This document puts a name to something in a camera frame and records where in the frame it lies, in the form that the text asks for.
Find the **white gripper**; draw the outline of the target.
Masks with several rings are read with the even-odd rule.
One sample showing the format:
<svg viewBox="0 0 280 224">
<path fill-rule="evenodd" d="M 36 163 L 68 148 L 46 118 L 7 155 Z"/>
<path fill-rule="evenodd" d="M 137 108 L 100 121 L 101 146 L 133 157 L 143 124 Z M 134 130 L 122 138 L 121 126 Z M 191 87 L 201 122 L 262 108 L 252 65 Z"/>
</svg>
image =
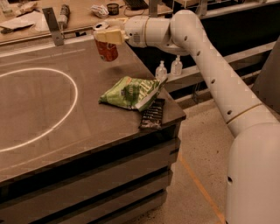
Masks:
<svg viewBox="0 0 280 224">
<path fill-rule="evenodd" d="M 121 45 L 127 40 L 127 43 L 133 47 L 144 48 L 146 47 L 144 37 L 146 21 L 146 16 L 135 16 L 129 19 L 126 17 L 108 18 L 93 27 L 94 38 L 114 45 Z"/>
</svg>

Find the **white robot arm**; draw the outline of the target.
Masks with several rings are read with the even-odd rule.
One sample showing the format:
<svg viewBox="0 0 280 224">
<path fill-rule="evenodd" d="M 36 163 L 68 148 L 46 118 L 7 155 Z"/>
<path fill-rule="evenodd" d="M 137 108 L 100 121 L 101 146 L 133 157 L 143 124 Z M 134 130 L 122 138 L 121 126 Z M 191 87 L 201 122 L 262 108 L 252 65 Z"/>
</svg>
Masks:
<svg viewBox="0 0 280 224">
<path fill-rule="evenodd" d="M 280 224 L 280 122 L 225 61 L 199 17 L 106 19 L 94 27 L 101 42 L 155 46 L 191 55 L 234 136 L 227 171 L 227 224 Z"/>
</svg>

